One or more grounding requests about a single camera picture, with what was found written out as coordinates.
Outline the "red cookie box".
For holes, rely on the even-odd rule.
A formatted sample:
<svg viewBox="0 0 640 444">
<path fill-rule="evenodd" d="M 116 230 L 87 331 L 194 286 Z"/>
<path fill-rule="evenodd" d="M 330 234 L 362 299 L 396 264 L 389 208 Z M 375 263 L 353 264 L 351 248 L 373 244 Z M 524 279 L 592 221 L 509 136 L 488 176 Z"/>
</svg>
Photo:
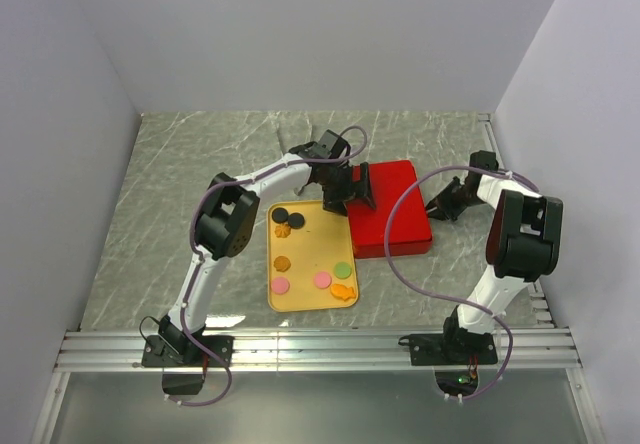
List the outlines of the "red cookie box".
<svg viewBox="0 0 640 444">
<path fill-rule="evenodd" d="M 412 256 L 427 253 L 432 247 L 431 239 L 406 242 L 390 242 L 389 252 L 392 257 Z M 372 243 L 352 243 L 353 254 L 356 259 L 384 258 L 386 251 L 382 240 Z"/>
</svg>

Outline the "steel tongs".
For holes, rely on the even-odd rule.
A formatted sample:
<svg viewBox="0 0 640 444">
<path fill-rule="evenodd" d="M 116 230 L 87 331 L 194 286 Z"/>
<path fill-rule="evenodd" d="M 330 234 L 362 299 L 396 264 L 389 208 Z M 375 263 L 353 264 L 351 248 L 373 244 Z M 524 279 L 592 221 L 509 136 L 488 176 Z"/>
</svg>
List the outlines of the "steel tongs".
<svg viewBox="0 0 640 444">
<path fill-rule="evenodd" d="M 281 153 L 287 154 L 291 148 L 312 139 L 313 127 L 311 125 L 276 123 L 275 133 Z"/>
</svg>

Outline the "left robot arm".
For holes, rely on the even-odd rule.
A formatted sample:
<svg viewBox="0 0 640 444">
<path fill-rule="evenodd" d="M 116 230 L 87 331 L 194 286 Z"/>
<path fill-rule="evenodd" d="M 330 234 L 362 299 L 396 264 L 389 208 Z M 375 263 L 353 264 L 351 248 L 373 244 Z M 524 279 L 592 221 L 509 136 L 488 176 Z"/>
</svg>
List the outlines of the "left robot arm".
<svg viewBox="0 0 640 444">
<path fill-rule="evenodd" d="M 346 140 L 331 135 L 328 142 L 296 146 L 252 173 L 219 173 L 212 179 L 189 226 L 192 258 L 187 275 L 176 302 L 158 324 L 157 337 L 172 361 L 188 366 L 213 355 L 202 338 L 208 306 L 230 260 L 249 243 L 263 198 L 317 184 L 325 211 L 346 215 L 346 204 L 354 200 L 376 207 L 370 165 L 352 165 L 350 150 Z"/>
</svg>

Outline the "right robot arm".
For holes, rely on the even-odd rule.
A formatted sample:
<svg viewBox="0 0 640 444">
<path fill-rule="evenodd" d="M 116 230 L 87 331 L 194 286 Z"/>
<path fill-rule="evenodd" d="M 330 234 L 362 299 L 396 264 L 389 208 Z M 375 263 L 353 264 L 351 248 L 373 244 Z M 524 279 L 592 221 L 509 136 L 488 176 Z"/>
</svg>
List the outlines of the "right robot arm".
<svg viewBox="0 0 640 444">
<path fill-rule="evenodd" d="M 452 363 L 489 346 L 495 314 L 542 275 L 551 274 L 559 259 L 563 202 L 543 196 L 513 178 L 498 178 L 496 154 L 471 154 L 471 169 L 450 183 L 426 205 L 430 218 L 455 221 L 469 207 L 487 204 L 494 210 L 486 241 L 487 267 L 469 296 L 443 326 L 440 350 Z"/>
</svg>

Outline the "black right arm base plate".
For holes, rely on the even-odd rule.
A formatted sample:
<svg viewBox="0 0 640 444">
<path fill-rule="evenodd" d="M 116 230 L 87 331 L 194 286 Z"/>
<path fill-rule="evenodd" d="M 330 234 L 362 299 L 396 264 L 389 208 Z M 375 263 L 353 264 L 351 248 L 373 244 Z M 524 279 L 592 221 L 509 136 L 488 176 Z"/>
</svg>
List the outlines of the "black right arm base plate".
<svg viewBox="0 0 640 444">
<path fill-rule="evenodd" d="M 444 334 L 409 334 L 398 339 L 407 347 L 412 366 L 493 365 L 498 355 L 493 336 L 469 334 L 446 337 Z"/>
</svg>

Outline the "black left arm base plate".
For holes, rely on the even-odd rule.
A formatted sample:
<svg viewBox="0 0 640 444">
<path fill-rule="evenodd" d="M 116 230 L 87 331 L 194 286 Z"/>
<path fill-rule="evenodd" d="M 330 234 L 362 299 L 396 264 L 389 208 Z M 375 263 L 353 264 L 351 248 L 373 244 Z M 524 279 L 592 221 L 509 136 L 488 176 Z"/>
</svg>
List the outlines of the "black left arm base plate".
<svg viewBox="0 0 640 444">
<path fill-rule="evenodd" d="M 186 350 L 179 353 L 167 344 L 160 336 L 147 338 L 141 366 L 144 368 L 177 368 L 200 367 L 207 363 L 209 367 L 223 367 L 231 364 L 234 338 L 230 335 L 207 335 L 200 338 L 200 343 L 207 352 L 187 341 Z"/>
</svg>

